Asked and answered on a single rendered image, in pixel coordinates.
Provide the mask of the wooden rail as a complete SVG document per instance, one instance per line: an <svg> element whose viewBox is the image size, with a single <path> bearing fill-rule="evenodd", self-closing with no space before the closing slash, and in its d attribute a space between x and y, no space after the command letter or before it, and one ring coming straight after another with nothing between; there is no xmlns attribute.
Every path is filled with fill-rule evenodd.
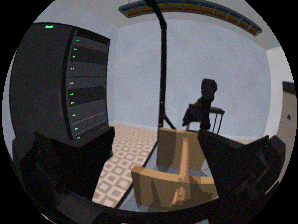
<svg viewBox="0 0 298 224"><path fill-rule="evenodd" d="M184 143L184 148L182 149L180 158L182 157L182 164L181 164L181 160L179 162L179 170L178 170L178 175L187 175L188 176L188 164L189 164L189 138L183 138L183 143ZM182 143L182 146L183 146ZM181 166L180 166L181 165ZM180 172L180 174L179 174ZM176 189L174 194L173 194L173 198L171 201L171 205L169 209L172 210L179 210L182 205L183 205L183 201L184 201L184 196L185 196L185 189L183 189L183 194L181 197L178 197L178 191L179 189ZM176 194L175 194L176 193Z"/></svg>

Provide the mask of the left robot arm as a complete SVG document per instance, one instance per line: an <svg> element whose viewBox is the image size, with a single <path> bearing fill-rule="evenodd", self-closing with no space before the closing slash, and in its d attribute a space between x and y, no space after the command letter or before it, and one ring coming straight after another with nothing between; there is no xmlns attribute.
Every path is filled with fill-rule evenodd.
<svg viewBox="0 0 298 224"><path fill-rule="evenodd" d="M206 87L204 87L206 86ZM213 89L211 89L211 87ZM204 89L202 89L204 88ZM214 89L215 88L215 89ZM202 84L201 84L201 94L202 96L204 96L204 98L208 101L206 101L205 99L203 99L207 105L208 105L208 109L204 109L202 112L201 112L201 115L203 116L203 120L202 122L200 122L200 128L202 129L205 129L205 130L210 130L210 118L209 118L209 114L210 114L210 107L211 107L211 102L214 100L213 97L214 97L214 93L216 92L217 90L217 83L215 82L215 80L212 80L212 79L203 79L202 80ZM201 98L202 98L201 96ZM210 102L211 101L211 102ZM204 122L203 122L204 121Z"/></svg>

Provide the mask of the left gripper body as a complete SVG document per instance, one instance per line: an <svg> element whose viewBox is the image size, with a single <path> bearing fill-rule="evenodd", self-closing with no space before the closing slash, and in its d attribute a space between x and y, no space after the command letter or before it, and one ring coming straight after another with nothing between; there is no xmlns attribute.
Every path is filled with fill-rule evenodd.
<svg viewBox="0 0 298 224"><path fill-rule="evenodd" d="M202 115L200 114L204 109L207 109L208 105L207 103L202 99L202 98L199 98L200 101L197 101L194 105L194 108L198 111L195 111L195 109L192 109L193 105L189 105L189 110L190 110L190 113L191 115L196 119L196 121L198 121L199 123L203 120L203 117ZM198 99L198 100L199 100Z"/></svg>

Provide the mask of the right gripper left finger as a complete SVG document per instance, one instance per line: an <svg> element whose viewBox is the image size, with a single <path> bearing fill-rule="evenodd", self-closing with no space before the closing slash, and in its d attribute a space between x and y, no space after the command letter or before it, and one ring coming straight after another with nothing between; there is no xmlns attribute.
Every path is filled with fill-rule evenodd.
<svg viewBox="0 0 298 224"><path fill-rule="evenodd" d="M34 136L40 151L57 161L82 197L92 201L114 141L114 127L109 126L64 143L39 131L34 131Z"/></svg>

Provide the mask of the wooden end board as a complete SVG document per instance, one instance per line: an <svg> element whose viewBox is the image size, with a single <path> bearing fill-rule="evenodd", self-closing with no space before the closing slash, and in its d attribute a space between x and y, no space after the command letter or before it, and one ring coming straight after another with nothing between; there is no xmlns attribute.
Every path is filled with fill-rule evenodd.
<svg viewBox="0 0 298 224"><path fill-rule="evenodd" d="M179 168L183 138L189 138L188 170L200 171L205 156L197 138L198 132L159 128L156 165Z"/></svg>
<svg viewBox="0 0 298 224"><path fill-rule="evenodd" d="M137 204L166 211L176 189L184 187L182 207L186 209L214 200L217 195L212 177L186 176L165 173L135 165L131 170Z"/></svg>

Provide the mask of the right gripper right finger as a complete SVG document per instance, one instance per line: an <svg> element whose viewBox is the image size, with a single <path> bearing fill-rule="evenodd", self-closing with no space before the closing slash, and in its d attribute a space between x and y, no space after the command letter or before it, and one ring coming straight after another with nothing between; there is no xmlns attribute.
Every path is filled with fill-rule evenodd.
<svg viewBox="0 0 298 224"><path fill-rule="evenodd" d="M198 140L211 171L218 197L232 191L232 185L246 170L255 153L266 146L269 135L243 144L205 129L199 129Z"/></svg>

